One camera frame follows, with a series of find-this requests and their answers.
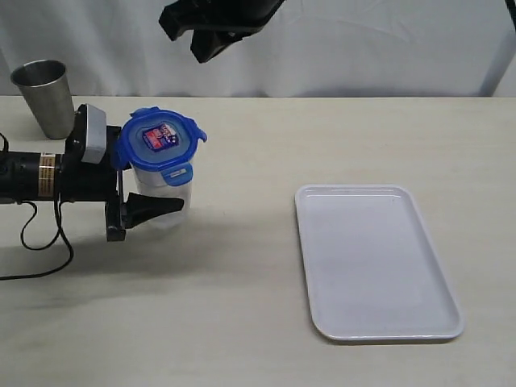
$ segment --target table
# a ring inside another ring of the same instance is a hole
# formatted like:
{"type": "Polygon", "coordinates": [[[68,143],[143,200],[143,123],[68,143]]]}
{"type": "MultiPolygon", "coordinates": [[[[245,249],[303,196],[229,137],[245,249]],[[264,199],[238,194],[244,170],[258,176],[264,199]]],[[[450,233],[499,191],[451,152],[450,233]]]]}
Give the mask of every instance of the table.
{"type": "MultiPolygon", "coordinates": [[[[514,386],[514,99],[82,98],[121,125],[141,106],[209,135],[179,229],[106,243],[100,204],[64,208],[72,265],[0,283],[0,385],[514,386]],[[307,183],[392,183],[421,207],[467,321],[436,345],[335,346],[310,323],[293,196],[307,183]]],[[[21,98],[0,98],[12,150],[60,152],[21,98]]],[[[127,188],[134,189],[131,174],[127,188]]],[[[50,205],[27,232],[54,232],[50,205]]],[[[19,245],[0,207],[0,272],[65,258],[19,245]]]]}

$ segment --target stainless steel cup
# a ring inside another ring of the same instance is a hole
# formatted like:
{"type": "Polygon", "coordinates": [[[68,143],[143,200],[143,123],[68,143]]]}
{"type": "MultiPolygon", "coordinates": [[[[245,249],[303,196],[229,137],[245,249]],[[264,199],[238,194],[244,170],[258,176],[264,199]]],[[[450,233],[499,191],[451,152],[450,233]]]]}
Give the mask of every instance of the stainless steel cup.
{"type": "Polygon", "coordinates": [[[58,60],[37,60],[10,75],[49,139],[64,139],[73,129],[75,110],[66,79],[66,66],[58,60]]]}

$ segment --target white backdrop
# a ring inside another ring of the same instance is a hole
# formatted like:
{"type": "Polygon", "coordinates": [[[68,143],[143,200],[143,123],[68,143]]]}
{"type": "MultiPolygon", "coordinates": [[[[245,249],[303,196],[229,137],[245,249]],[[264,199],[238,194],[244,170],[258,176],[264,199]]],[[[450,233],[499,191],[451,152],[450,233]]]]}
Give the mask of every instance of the white backdrop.
{"type": "MultiPolygon", "coordinates": [[[[53,58],[74,94],[491,94],[516,34],[503,0],[286,0],[259,34],[207,64],[157,20],[173,0],[0,0],[0,94],[53,58]]],[[[516,64],[496,95],[516,95],[516,64]]]]}

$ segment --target plastic tray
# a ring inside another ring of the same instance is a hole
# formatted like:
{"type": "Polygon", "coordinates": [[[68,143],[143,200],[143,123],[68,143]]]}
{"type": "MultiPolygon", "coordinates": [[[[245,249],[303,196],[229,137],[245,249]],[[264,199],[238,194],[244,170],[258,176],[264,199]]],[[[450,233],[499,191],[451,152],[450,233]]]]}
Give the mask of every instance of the plastic tray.
{"type": "Polygon", "coordinates": [[[327,338],[449,340],[464,320],[410,193],[306,185],[296,194],[310,312],[327,338]]]}

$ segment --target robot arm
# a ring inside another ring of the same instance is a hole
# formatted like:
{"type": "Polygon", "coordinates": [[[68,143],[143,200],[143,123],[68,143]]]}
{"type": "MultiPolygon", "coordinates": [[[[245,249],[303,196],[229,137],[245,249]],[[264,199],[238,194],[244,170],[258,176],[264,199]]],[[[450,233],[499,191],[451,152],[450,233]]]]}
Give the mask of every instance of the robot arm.
{"type": "Polygon", "coordinates": [[[178,0],[166,6],[160,25],[177,40],[193,30],[190,49],[205,63],[268,23],[284,0],[178,0]]]}

